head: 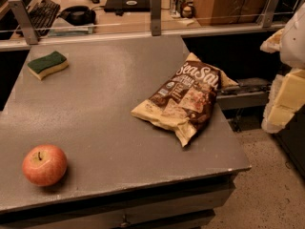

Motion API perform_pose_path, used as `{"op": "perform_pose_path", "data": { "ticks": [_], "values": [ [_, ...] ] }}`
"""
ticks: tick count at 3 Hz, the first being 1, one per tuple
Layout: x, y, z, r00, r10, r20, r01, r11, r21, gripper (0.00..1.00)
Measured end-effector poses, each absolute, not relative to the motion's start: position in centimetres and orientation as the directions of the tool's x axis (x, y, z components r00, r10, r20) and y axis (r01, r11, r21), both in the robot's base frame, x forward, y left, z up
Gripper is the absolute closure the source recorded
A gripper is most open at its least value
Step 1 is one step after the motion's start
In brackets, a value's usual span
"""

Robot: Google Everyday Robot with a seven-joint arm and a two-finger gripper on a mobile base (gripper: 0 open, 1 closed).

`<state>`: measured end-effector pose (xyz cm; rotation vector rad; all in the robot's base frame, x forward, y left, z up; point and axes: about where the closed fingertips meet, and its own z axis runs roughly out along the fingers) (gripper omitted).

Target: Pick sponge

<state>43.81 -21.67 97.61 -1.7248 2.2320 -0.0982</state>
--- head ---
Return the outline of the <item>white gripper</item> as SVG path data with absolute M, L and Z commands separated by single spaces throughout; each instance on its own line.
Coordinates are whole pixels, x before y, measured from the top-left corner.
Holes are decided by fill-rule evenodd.
M 305 105 L 305 3 L 280 29 L 265 40 L 263 52 L 280 51 L 280 59 L 292 69 L 285 76 L 277 75 L 272 83 L 261 124 L 269 134 L 283 130 L 289 121 Z

